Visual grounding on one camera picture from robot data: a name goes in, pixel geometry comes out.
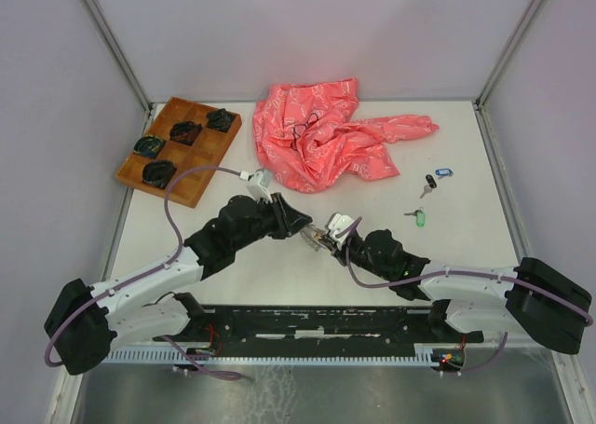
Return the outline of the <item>key with green tag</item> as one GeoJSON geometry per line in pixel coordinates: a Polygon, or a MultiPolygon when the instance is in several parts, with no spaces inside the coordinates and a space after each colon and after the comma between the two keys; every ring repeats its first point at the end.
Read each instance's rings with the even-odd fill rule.
{"type": "Polygon", "coordinates": [[[418,227],[424,227],[426,225],[426,214],[422,208],[416,209],[413,212],[406,212],[404,216],[413,217],[418,227]]]}

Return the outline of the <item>large keyring with yellow handle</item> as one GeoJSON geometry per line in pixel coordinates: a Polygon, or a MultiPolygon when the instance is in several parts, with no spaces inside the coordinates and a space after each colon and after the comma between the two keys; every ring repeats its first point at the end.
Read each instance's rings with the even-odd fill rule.
{"type": "Polygon", "coordinates": [[[327,231],[324,229],[318,228],[314,225],[308,225],[300,231],[300,236],[304,242],[315,252],[320,250],[329,250],[325,240],[327,231]]]}

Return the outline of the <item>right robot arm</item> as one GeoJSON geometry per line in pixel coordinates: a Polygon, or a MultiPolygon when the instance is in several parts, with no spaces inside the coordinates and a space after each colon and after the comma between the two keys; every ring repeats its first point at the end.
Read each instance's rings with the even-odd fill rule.
{"type": "Polygon", "coordinates": [[[356,231],[327,231],[316,241],[350,273],[360,268],[379,279],[358,286],[431,303],[436,312],[427,329],[439,341],[458,333],[526,334],[547,349],[576,355],[594,323],[591,295],[533,257],[513,267],[449,266],[406,252],[387,229],[364,238],[356,231]]]}

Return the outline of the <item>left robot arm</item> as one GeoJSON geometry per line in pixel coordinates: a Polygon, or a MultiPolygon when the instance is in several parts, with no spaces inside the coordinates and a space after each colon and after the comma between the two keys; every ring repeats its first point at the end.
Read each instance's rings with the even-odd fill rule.
{"type": "Polygon", "coordinates": [[[122,346],[180,334],[195,340],[206,318],[190,294],[164,304],[156,298],[204,280],[231,266],[238,251],[263,239],[287,239],[310,225],[309,215],[291,207],[279,193],[269,201],[234,196],[209,220],[153,267],[117,279],[86,285],[68,282],[49,312],[44,329],[50,339],[48,366],[81,375],[122,346]]]}

